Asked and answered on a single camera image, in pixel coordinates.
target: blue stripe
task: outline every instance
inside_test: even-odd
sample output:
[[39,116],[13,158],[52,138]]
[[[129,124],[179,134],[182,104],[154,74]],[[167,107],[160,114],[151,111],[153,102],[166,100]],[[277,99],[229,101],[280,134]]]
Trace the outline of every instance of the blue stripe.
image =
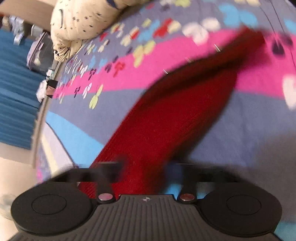
[[295,241],[296,223],[287,223],[281,221],[276,227],[274,233],[284,241]]
[[55,113],[48,112],[46,122],[61,140],[73,162],[80,167],[89,167],[104,147],[77,126]]

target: floral pattern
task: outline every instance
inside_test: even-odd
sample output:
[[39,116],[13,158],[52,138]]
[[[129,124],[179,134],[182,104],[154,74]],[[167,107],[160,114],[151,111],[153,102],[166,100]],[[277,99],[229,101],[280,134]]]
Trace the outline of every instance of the floral pattern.
[[238,28],[241,24],[250,28],[258,27],[257,17],[250,11],[237,8],[229,3],[220,4],[219,10],[224,15],[223,22],[227,27]]
[[248,3],[251,6],[258,7],[260,6],[259,0],[234,0],[236,3],[245,4]]
[[123,28],[125,24],[124,23],[115,23],[111,28],[110,28],[110,33],[116,33],[116,38],[120,38],[123,35]]
[[147,42],[153,38],[153,33],[157,30],[157,28],[160,26],[160,21],[159,20],[154,20],[148,27],[148,29],[143,30],[140,32],[137,41],[142,43],[142,42]]
[[75,78],[76,78],[76,75],[73,75],[72,78],[71,78],[71,83],[70,83],[70,85],[73,84],[73,81],[75,80]]
[[188,23],[182,29],[186,37],[192,38],[196,44],[204,44],[209,38],[208,31],[198,23]]
[[135,68],[138,68],[142,63],[144,56],[151,54],[154,50],[156,43],[154,40],[148,41],[144,46],[139,45],[133,52],[133,57],[135,59],[133,65]]
[[80,68],[80,78],[84,75],[84,73],[87,71],[88,66],[85,66],[84,68]]
[[162,25],[153,33],[153,37],[163,38],[167,33],[174,33],[179,31],[181,24],[171,18],[166,19]]
[[60,97],[59,97],[59,103],[61,104],[63,102],[65,93],[61,93]]
[[113,77],[116,77],[118,75],[118,72],[123,70],[125,68],[126,64],[122,63],[122,62],[117,62],[114,66],[115,68],[115,73],[113,75]]
[[92,97],[91,102],[89,103],[89,108],[94,109],[98,103],[99,96],[103,91],[103,85],[100,86],[96,94]]
[[83,91],[83,99],[85,99],[86,95],[87,95],[87,92],[89,92],[89,90],[91,89],[91,83],[85,87],[84,91]]
[[146,18],[145,21],[142,23],[143,28],[149,27],[151,24],[151,20],[149,18]]
[[168,4],[174,4],[176,0],[161,0],[159,3],[162,6],[168,5]]
[[122,38],[120,44],[125,47],[129,46],[131,41],[135,39],[138,36],[138,34],[139,34],[139,27],[137,26],[133,27],[130,30],[130,32]]
[[102,53],[105,49],[105,47],[109,44],[109,40],[105,40],[104,43],[99,47],[98,52]]
[[95,48],[95,44],[90,44],[88,47],[87,47],[87,54],[89,55],[91,52],[93,52],[93,49]]
[[176,0],[175,5],[182,6],[182,7],[186,8],[191,5],[191,1],[190,0]]

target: bedsheet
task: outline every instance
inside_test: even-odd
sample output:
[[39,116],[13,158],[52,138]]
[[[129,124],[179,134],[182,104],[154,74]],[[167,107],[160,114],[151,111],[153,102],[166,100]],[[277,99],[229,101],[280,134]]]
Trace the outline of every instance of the bedsheet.
[[266,46],[249,56],[227,107],[190,158],[275,195],[283,207],[277,234],[295,240],[296,9],[289,1],[151,2],[68,61],[46,122],[74,163],[89,166],[149,85],[219,51],[241,25],[262,28]]
[[44,123],[36,154],[37,183],[76,166],[51,127]]

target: white object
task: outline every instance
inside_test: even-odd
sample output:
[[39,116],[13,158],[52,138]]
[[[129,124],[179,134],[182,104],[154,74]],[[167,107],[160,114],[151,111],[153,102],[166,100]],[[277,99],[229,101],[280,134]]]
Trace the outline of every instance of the white object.
[[45,98],[45,93],[46,93],[46,88],[47,88],[47,82],[46,80],[43,80],[40,84],[39,84],[39,88],[36,91],[36,97],[37,100],[41,103],[42,100]]
[[35,38],[39,38],[42,33],[43,33],[43,29],[33,24],[31,28],[31,36]]
[[24,37],[24,32],[19,32],[15,35],[15,38],[13,40],[13,44],[15,45],[19,45],[20,44],[20,41],[22,40],[22,38]]
[[283,93],[285,101],[290,110],[296,108],[296,76],[292,74],[283,77]]
[[53,75],[54,75],[54,71],[52,69],[49,69],[47,72],[46,72],[46,76],[52,80],[53,78]]
[[12,220],[10,208],[15,199],[14,195],[3,195],[0,197],[0,215],[4,218]]

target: red fabric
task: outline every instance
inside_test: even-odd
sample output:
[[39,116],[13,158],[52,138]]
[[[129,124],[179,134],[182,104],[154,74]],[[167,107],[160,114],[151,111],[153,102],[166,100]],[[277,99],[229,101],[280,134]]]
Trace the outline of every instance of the red fabric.
[[[163,167],[211,127],[234,88],[245,56],[264,43],[260,32],[244,29],[222,52],[169,73],[139,99],[95,159],[125,157],[122,179],[112,184],[119,194],[156,194]],[[95,197],[93,183],[80,190]]]

